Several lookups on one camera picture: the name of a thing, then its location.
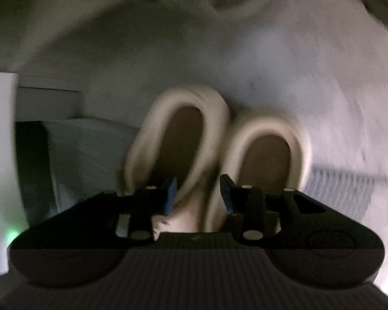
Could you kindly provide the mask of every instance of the green light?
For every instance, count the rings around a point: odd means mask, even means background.
[[[6,235],[6,239],[7,239],[7,243],[10,244],[14,239],[17,238],[17,236],[20,234],[20,232],[18,231],[15,231],[13,229],[9,229],[7,231],[7,235]]]

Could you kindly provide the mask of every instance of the gray striped surface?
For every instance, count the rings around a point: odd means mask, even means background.
[[[375,179],[365,175],[313,167],[304,193],[360,222],[375,188]]]
[[[191,240],[199,236],[211,235]],[[231,236],[216,241],[212,246],[218,249],[132,249],[96,282],[70,289],[24,284],[2,305],[8,310],[388,309],[388,298],[371,283],[340,290],[304,286],[280,273],[264,250],[227,249]]]

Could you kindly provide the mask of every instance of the white wall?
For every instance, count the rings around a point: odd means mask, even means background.
[[[7,271],[10,236],[27,228],[14,151],[14,92],[17,75],[0,73],[0,274]]]

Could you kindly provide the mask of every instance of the gray fabric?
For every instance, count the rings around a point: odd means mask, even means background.
[[[108,121],[74,119],[44,122],[60,209],[99,192],[116,189],[115,171],[138,129]]]

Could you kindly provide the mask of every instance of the metal screw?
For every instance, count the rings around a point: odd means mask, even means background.
[[[243,233],[243,238],[250,241],[256,241],[263,238],[263,233],[255,229],[249,229]]]

